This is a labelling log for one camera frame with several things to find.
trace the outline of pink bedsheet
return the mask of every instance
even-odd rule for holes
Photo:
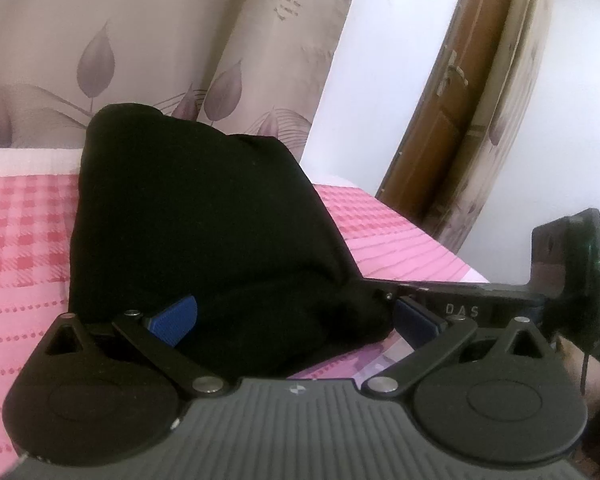
[[[316,186],[365,276],[458,281],[470,268],[360,189]],[[2,425],[2,401],[55,317],[66,310],[75,175],[0,177],[0,473],[16,453]],[[299,374],[357,381],[399,359],[395,333]]]

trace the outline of curtain fold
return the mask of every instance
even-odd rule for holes
[[[299,158],[350,1],[0,0],[0,147],[81,147],[138,102]]]
[[[458,252],[516,139],[533,90],[553,0],[512,0],[485,90],[423,229]]]

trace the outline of black cloth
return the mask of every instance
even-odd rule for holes
[[[83,322],[192,294],[198,322],[177,349],[226,378],[286,373],[392,327],[277,139],[110,105],[87,129],[78,190],[69,309]]]

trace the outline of white wall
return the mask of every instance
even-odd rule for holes
[[[302,167],[374,194],[420,99],[458,0],[353,0]]]
[[[459,256],[488,279],[528,280],[531,229],[600,209],[600,0],[555,0],[528,110]]]

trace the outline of brown wooden door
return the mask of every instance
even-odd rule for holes
[[[510,1],[459,0],[416,113],[380,187],[378,198],[416,224],[470,124]]]

